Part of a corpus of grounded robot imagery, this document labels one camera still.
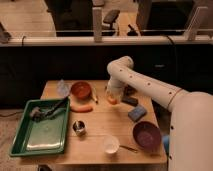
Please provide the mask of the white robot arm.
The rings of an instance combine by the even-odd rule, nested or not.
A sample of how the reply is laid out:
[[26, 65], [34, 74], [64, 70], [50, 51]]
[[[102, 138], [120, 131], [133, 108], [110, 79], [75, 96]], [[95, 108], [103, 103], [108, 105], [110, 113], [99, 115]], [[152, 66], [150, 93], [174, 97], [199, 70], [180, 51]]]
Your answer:
[[119, 99], [130, 85], [171, 112], [169, 171], [213, 171], [213, 95], [189, 92], [133, 70], [131, 57], [107, 65], [107, 94]]

